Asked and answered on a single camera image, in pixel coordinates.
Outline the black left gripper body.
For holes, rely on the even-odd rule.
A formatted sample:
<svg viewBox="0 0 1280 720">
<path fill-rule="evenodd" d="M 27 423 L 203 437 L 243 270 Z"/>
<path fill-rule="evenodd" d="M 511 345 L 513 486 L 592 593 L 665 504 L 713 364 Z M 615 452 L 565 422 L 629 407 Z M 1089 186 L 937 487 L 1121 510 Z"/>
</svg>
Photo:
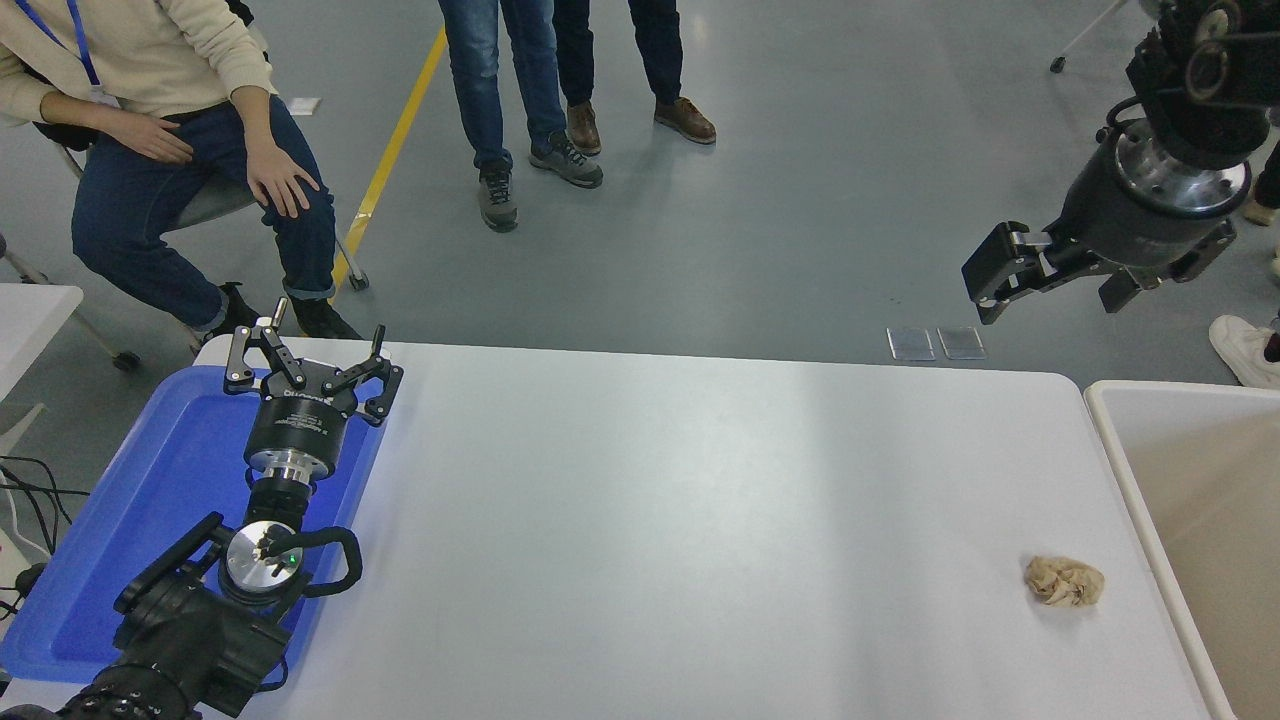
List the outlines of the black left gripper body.
<svg viewBox="0 0 1280 720">
<path fill-rule="evenodd" d="M 262 402 L 244 447 L 247 464 L 266 464 L 285 451 L 310 456 L 317 464 L 335 464 L 346 425 L 356 407 L 352 389 L 325 396 L 323 386 L 339 373 L 338 366 L 302 361 L 305 386 L 297 389 L 285 372 L 269 372 L 262 382 Z"/>
</svg>

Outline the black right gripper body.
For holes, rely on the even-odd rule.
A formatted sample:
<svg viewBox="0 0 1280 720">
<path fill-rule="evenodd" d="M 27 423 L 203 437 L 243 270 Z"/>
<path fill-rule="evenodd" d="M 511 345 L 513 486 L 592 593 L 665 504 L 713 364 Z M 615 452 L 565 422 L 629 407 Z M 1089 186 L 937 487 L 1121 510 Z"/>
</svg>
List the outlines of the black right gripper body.
<svg viewBox="0 0 1280 720">
<path fill-rule="evenodd" d="M 1107 140 L 1068 191 L 1056 270 L 1198 275 L 1234 241 L 1238 205 L 1238 167 L 1193 167 L 1156 140 Z"/>
</svg>

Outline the person's left hand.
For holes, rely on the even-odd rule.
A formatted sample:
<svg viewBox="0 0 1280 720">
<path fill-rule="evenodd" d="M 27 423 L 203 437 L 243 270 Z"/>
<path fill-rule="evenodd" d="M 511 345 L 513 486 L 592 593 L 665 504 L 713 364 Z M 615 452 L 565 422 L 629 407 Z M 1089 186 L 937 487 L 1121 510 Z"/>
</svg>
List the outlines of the person's left hand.
<svg viewBox="0 0 1280 720">
<path fill-rule="evenodd" d="M 311 208 L 308 191 L 321 186 L 270 138 L 246 138 L 246 182 L 264 208 L 300 219 Z"/>
</svg>

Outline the person's right hand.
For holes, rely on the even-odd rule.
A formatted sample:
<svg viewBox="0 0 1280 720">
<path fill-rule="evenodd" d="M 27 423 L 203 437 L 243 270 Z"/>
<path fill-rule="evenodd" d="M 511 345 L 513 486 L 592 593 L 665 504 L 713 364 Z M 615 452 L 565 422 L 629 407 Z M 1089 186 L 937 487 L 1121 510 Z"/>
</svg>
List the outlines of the person's right hand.
<svg viewBox="0 0 1280 720">
<path fill-rule="evenodd" d="M 92 127 L 155 161 L 186 164 L 195 158 L 192 146 L 177 133 L 180 124 L 173 120 L 99 105 Z"/>
</svg>

